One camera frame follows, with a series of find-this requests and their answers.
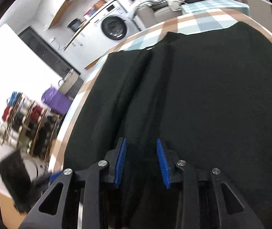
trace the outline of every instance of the blue cloth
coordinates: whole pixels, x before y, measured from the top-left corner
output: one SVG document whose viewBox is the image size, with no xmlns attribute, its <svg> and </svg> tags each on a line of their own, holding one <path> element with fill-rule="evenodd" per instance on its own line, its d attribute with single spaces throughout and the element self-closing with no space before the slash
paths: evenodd
<svg viewBox="0 0 272 229">
<path fill-rule="evenodd" d="M 18 97 L 19 97 L 19 96 L 17 96 L 17 94 L 18 93 L 16 91 L 14 91 L 12 93 L 11 97 L 7 100 L 7 105 L 8 106 L 13 107 L 16 104 L 16 102 L 18 100 Z"/>
<path fill-rule="evenodd" d="M 234 0 L 205 0 L 181 5 L 183 15 L 213 8 L 231 8 L 250 16 L 250 7 L 245 3 Z"/>
</svg>

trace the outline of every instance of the black cloth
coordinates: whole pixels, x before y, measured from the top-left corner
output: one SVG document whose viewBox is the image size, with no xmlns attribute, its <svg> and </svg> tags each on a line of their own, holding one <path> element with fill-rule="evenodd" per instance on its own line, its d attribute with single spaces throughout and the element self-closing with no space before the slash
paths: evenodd
<svg viewBox="0 0 272 229">
<path fill-rule="evenodd" d="M 218 167 L 272 228 L 272 44 L 245 23 L 168 33 L 109 55 L 72 130 L 64 167 L 81 170 L 127 138 L 117 197 L 131 228 L 173 228 L 156 140 L 199 169 Z"/>
</svg>

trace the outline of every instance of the kitchen cabinet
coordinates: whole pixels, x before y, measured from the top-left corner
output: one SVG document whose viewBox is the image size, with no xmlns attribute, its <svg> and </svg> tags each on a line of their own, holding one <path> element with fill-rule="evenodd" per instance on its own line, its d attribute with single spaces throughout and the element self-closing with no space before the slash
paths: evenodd
<svg viewBox="0 0 272 229">
<path fill-rule="evenodd" d="M 42 0 L 36 12 L 36 19 L 49 28 L 63 4 L 67 8 L 70 3 L 66 0 Z"/>
<path fill-rule="evenodd" d="M 44 42 L 30 27 L 19 34 L 22 41 L 39 56 L 57 74 L 65 77 L 72 66 L 61 58 L 46 42 Z"/>
</svg>

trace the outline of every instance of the table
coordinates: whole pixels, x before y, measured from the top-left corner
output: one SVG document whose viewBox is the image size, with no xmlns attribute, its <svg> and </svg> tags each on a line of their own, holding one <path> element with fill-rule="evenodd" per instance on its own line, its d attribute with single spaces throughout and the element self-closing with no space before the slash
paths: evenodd
<svg viewBox="0 0 272 229">
<path fill-rule="evenodd" d="M 109 53 L 122 50 L 129 51 L 134 49 L 144 49 L 146 47 L 153 46 L 160 41 L 167 32 L 195 34 L 210 30 L 228 28 L 238 21 L 245 22 L 252 26 L 261 32 L 272 43 L 272 33 L 250 17 L 234 9 L 214 8 L 188 13 L 156 24 L 145 31 L 132 35 L 125 41 L 120 42 L 101 56 L 97 62 L 95 61 L 90 64 L 90 70 L 92 73 L 85 81 L 79 93 L 72 102 L 72 105 L 62 124 L 54 148 L 51 152 L 49 171 L 59 171 L 63 168 L 65 149 L 72 129 L 105 61 L 107 60 Z"/>
</svg>

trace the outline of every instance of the white washing machine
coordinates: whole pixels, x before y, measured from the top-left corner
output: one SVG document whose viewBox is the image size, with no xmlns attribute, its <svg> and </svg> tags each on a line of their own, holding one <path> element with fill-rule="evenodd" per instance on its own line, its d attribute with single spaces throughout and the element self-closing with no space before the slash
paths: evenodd
<svg viewBox="0 0 272 229">
<path fill-rule="evenodd" d="M 126 11 L 117 1 L 107 5 L 86 26 L 86 32 L 95 39 L 93 51 L 97 58 L 139 31 L 135 22 L 127 19 Z"/>
</svg>

